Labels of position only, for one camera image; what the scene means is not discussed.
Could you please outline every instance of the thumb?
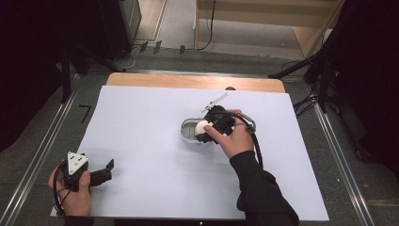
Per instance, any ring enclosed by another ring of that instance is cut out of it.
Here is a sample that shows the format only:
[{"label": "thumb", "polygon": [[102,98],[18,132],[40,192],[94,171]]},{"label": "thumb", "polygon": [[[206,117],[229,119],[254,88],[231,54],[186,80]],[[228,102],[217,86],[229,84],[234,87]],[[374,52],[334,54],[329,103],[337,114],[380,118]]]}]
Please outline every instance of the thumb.
[{"label": "thumb", "polygon": [[90,173],[84,171],[79,179],[79,192],[88,192],[88,187],[90,185]]},{"label": "thumb", "polygon": [[205,132],[211,136],[214,140],[216,140],[217,143],[222,144],[223,140],[226,138],[222,134],[220,134],[214,127],[210,125],[205,125],[203,127]]}]

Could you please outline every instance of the hand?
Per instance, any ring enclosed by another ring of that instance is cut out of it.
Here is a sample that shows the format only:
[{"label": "hand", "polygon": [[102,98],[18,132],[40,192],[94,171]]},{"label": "hand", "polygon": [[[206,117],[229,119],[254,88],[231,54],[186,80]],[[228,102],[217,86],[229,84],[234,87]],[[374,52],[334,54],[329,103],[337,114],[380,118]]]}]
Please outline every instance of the hand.
[{"label": "hand", "polygon": [[[48,186],[53,189],[53,180],[56,169],[53,170]],[[84,171],[79,179],[79,191],[73,192],[69,191],[64,187],[64,185],[57,181],[56,190],[58,191],[58,196],[60,201],[64,200],[62,207],[64,208],[65,216],[78,216],[78,217],[89,217],[91,212],[91,196],[88,190],[90,185],[90,173]]]},{"label": "hand", "polygon": [[[241,110],[228,110],[235,114],[240,114]],[[252,136],[247,132],[246,125],[235,117],[234,131],[229,136],[220,134],[214,127],[205,125],[205,132],[220,144],[228,158],[232,158],[238,153],[253,151]]]}]

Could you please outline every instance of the black long sleeve shirt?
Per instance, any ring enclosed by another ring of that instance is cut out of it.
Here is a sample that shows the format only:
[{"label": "black long sleeve shirt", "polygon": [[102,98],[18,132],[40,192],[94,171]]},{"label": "black long sleeve shirt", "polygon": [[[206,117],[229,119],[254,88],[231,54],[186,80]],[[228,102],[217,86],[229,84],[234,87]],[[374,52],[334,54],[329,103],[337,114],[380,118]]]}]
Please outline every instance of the black long sleeve shirt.
[{"label": "black long sleeve shirt", "polygon": [[[230,163],[238,175],[241,194],[237,208],[246,213],[250,226],[298,225],[299,219],[291,205],[282,197],[276,178],[262,170],[253,151],[233,156]],[[66,217],[65,226],[92,226],[94,220]]]}]

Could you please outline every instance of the white round object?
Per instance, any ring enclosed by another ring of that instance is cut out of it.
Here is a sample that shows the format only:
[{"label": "white round object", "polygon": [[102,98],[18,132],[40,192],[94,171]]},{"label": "white round object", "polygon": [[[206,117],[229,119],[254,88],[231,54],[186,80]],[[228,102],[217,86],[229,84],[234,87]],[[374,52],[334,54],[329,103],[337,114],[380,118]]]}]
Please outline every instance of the white round object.
[{"label": "white round object", "polygon": [[200,122],[198,122],[198,124],[196,125],[196,129],[194,131],[195,136],[196,135],[200,135],[200,134],[205,134],[205,130],[203,129],[203,127],[205,125],[213,126],[214,124],[212,122],[208,123],[208,121],[200,121]]}]

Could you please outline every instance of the person's arm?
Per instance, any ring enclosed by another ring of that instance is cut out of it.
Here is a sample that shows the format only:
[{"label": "person's arm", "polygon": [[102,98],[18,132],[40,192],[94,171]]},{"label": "person's arm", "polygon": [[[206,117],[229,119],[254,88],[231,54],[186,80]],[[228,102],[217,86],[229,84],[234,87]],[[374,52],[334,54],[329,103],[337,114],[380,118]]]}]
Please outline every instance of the person's arm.
[{"label": "person's arm", "polygon": [[[53,189],[56,169],[50,175],[48,186]],[[90,173],[84,171],[79,179],[79,191],[69,191],[61,182],[56,182],[56,190],[65,213],[65,226],[92,226],[94,219],[90,217],[91,196],[88,190]]]},{"label": "person's arm", "polygon": [[262,170],[256,161],[253,140],[246,129],[238,118],[229,136],[221,135],[212,126],[204,126],[205,132],[220,144],[238,175],[241,194],[237,208],[246,213],[247,225],[298,225],[298,216],[282,197],[275,177]]}]

